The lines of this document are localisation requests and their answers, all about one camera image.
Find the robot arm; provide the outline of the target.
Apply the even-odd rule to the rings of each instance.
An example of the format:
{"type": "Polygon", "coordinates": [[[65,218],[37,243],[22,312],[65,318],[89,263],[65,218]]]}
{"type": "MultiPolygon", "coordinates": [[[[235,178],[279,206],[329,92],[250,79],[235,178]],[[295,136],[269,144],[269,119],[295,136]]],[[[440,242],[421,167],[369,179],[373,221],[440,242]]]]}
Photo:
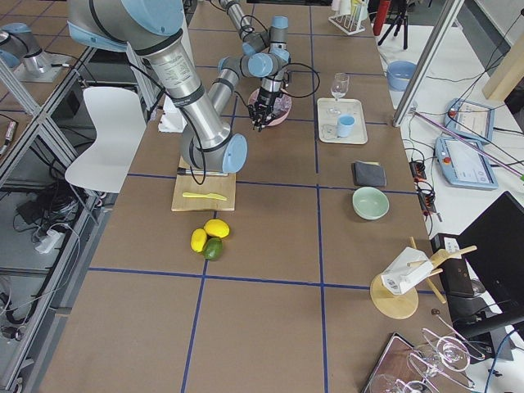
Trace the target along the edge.
{"type": "Polygon", "coordinates": [[[285,67],[291,60],[287,50],[288,19],[274,16],[267,28],[254,16],[247,15],[239,1],[219,1],[219,5],[242,41],[242,54],[225,57],[220,61],[219,68],[234,70],[240,77],[258,78],[261,89],[279,92],[285,67]]]}
{"type": "Polygon", "coordinates": [[[257,32],[237,1],[222,1],[242,39],[242,55],[225,57],[219,77],[205,89],[183,46],[185,14],[180,1],[70,1],[68,26],[78,43],[113,52],[132,48],[147,61],[187,125],[180,154],[192,167],[230,174],[246,162],[245,137],[221,120],[240,78],[261,82],[255,103],[248,107],[253,125],[264,128],[274,118],[281,95],[287,50],[288,19],[275,16],[270,29],[257,32]]]}

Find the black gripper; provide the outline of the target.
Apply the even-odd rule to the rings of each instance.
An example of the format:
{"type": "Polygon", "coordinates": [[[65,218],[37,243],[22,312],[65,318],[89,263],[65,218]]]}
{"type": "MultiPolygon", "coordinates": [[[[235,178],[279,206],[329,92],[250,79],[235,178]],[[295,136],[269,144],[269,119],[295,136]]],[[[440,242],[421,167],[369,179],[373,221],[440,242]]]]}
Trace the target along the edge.
{"type": "Polygon", "coordinates": [[[261,132],[264,127],[270,126],[275,119],[285,114],[281,107],[275,108],[277,99],[282,97],[281,85],[281,80],[262,78],[255,101],[248,106],[254,130],[261,132]]]}
{"type": "Polygon", "coordinates": [[[284,68],[282,72],[282,88],[289,88],[292,82],[292,70],[284,68]]]}

